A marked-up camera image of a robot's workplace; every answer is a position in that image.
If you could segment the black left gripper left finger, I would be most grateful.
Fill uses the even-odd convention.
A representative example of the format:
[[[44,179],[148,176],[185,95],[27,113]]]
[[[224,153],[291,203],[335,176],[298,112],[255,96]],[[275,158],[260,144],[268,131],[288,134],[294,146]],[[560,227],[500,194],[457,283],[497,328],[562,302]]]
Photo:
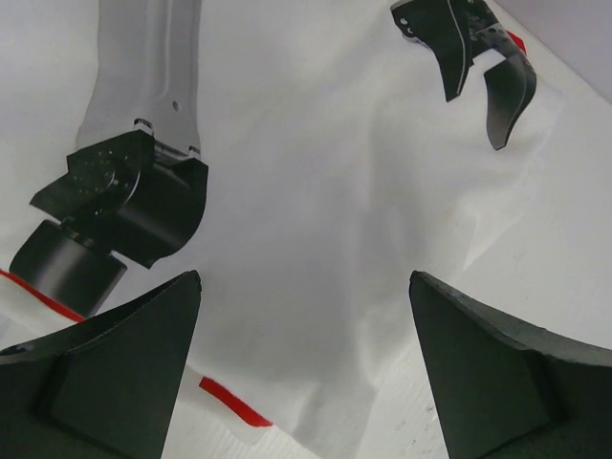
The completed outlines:
[[[4,458],[159,458],[201,303],[182,273],[1,352]]]

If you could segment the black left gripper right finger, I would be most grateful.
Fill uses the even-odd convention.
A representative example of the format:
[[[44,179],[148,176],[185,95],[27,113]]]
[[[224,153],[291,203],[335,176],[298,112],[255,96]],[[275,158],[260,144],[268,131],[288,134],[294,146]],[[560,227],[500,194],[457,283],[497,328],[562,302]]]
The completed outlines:
[[[451,458],[608,458],[611,352],[424,272],[409,298]]]

